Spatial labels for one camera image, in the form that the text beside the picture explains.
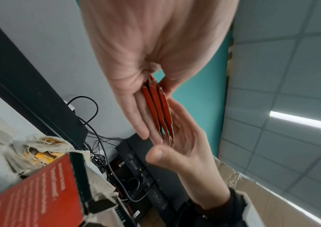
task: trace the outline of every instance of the human hand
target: human hand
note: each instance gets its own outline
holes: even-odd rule
[[[140,88],[160,68],[167,97],[198,73],[222,43],[238,0],[80,0],[98,63],[137,132],[162,144]]]
[[[207,135],[180,103],[173,98],[168,102],[174,145],[154,146],[146,161],[177,173],[189,197],[203,209],[223,205],[229,200],[230,191],[215,165]]]

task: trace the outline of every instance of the fluorescent light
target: fluorescent light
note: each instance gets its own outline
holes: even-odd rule
[[[283,120],[287,120],[290,122],[299,123],[302,125],[313,126],[313,127],[321,129],[321,121],[319,121],[319,120],[309,119],[309,118],[305,118],[305,117],[298,117],[298,116],[274,112],[274,111],[270,112],[270,116],[275,117],[275,118],[279,118],[279,119],[283,119]]]

